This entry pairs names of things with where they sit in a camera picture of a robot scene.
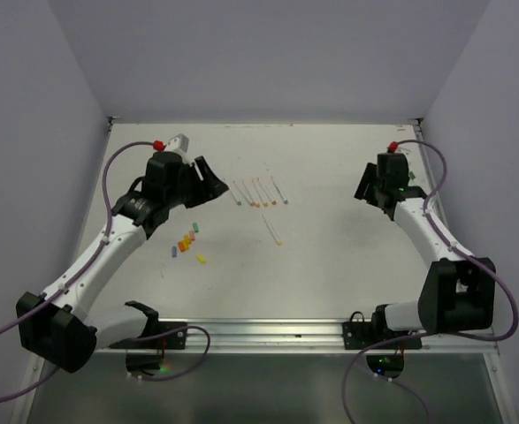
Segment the yellow cap marker front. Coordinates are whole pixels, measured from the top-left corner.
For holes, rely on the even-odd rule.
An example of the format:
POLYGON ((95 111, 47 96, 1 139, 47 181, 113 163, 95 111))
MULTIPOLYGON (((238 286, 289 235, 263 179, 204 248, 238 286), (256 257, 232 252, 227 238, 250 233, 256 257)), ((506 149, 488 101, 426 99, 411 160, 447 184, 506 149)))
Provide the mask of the yellow cap marker front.
POLYGON ((249 188, 249 185, 248 185, 247 181, 243 180, 242 181, 242 185, 243 185, 244 190, 246 191, 247 196, 249 197, 250 203, 254 207, 260 208, 261 207, 261 202, 256 199, 256 197, 252 193, 251 189, 249 188))

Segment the small yellow cap marker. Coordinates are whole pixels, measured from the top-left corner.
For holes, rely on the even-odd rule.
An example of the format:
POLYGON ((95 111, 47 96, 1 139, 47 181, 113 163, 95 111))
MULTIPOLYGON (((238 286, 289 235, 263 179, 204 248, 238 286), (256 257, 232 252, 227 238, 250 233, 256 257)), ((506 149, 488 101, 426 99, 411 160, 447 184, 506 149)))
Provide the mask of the small yellow cap marker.
POLYGON ((266 217, 266 216, 263 216, 263 221, 268 229, 268 231, 270 232, 271 236, 273 237, 273 240, 274 242, 278 245, 278 246, 281 246, 282 245, 282 240, 280 239, 278 233, 276 232, 273 224, 271 223, 271 221, 266 217))

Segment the peach cap marker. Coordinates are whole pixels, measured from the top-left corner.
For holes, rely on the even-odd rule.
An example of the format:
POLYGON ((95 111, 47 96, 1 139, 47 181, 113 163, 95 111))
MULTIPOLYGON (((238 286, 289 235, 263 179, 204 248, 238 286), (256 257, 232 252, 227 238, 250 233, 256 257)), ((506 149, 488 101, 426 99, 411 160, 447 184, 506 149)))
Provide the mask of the peach cap marker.
POLYGON ((248 196, 247 192, 236 182, 233 181, 233 185, 236 190, 239 192, 243 200, 252 208, 256 206, 255 202, 248 196))

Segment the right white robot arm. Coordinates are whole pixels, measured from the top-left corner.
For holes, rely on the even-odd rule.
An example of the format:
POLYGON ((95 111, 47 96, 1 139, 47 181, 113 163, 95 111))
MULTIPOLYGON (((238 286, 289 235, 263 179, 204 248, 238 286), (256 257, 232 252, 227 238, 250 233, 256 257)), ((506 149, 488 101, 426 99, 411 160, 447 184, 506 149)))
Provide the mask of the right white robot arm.
POLYGON ((401 335, 431 335, 487 329, 492 325, 495 282, 466 258, 459 243, 435 213, 424 207, 425 191, 409 183, 408 160, 401 153, 381 153, 368 163, 355 192, 358 200, 379 208, 408 236, 428 268, 419 298, 379 305, 371 316, 370 336, 390 346, 401 335))

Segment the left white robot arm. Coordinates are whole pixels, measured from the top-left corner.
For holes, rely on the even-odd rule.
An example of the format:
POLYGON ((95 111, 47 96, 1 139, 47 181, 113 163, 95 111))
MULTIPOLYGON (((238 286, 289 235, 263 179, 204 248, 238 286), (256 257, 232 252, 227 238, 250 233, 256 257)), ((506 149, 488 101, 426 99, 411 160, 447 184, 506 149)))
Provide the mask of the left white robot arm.
POLYGON ((16 303, 23 348, 68 373, 81 369, 101 348, 130 340, 139 346, 159 338, 159 314, 127 301, 106 323, 89 313, 99 294, 127 258, 164 224, 172 209, 195 208, 226 193, 203 156, 187 162, 180 153, 155 152, 129 190, 109 208, 105 228, 76 262, 41 293, 16 303))

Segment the orange cap marker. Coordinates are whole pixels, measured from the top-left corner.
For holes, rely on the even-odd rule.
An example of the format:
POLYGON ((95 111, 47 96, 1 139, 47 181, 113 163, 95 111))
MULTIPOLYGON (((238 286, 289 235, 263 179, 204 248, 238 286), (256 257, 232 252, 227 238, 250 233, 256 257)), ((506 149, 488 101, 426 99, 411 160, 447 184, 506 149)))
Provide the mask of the orange cap marker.
POLYGON ((277 204, 277 202, 276 202, 276 200, 274 199, 274 197, 272 196, 272 194, 271 194, 271 192, 269 191, 269 189, 267 188, 267 186, 265 185, 265 183, 264 183, 260 178, 258 178, 257 181, 258 181, 259 185, 261 186, 261 188, 262 188, 262 190, 263 190, 263 192, 264 192, 264 194, 265 194, 265 196, 266 196, 268 202, 269 202, 271 205, 275 206, 275 205, 277 204))

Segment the light green cap marker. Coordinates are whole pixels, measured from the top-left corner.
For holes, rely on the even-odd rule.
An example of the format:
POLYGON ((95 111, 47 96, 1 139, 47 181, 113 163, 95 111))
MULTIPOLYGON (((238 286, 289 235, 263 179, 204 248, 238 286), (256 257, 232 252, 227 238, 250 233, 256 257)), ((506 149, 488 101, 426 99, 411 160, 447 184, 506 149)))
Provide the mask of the light green cap marker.
POLYGON ((228 184, 228 182, 225 179, 223 180, 223 182, 226 184, 226 186, 228 188, 228 193, 230 194, 231 198, 233 199, 233 202, 237 206, 240 206, 241 205, 240 198, 235 194, 235 192, 233 191, 232 187, 228 184))

